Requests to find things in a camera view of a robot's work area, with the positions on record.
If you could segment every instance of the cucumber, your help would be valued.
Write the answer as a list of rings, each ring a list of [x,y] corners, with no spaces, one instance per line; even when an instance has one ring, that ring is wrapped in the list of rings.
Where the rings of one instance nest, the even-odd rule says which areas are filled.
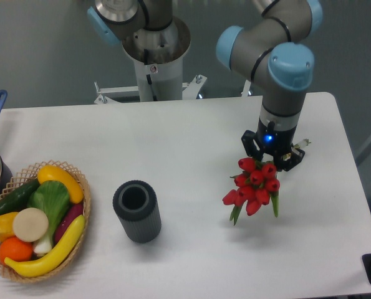
[[[40,183],[32,179],[20,185],[0,200],[0,215],[23,210],[27,206],[30,195],[38,189]]]

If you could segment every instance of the eggplant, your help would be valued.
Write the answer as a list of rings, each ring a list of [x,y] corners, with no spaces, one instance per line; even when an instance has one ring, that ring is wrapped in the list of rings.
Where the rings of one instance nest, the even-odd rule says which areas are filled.
[[[63,218],[62,222],[58,225],[58,227],[55,230],[54,234],[54,242],[57,244],[64,235],[65,231],[69,227],[70,223],[73,222],[74,219],[76,219],[78,216],[83,214],[83,203],[80,204],[74,204],[69,211],[67,212],[66,216]]]

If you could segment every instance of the yellow bell pepper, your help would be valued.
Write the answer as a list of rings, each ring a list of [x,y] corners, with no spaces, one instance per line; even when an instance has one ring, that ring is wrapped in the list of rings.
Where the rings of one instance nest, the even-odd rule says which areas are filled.
[[[12,223],[17,214],[17,212],[11,212],[0,215],[0,242],[4,242],[6,239],[15,236]]]

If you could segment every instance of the blue led light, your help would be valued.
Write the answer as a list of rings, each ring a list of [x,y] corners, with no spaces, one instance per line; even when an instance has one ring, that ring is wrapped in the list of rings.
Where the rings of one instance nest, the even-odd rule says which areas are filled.
[[[264,142],[270,143],[274,138],[271,135],[264,136]]]

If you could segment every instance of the black container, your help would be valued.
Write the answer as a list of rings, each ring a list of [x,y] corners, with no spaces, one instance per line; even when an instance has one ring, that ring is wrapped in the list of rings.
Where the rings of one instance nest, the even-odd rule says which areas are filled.
[[[122,184],[113,196],[113,208],[124,231],[134,242],[149,242],[160,233],[157,197],[149,184],[143,181]]]

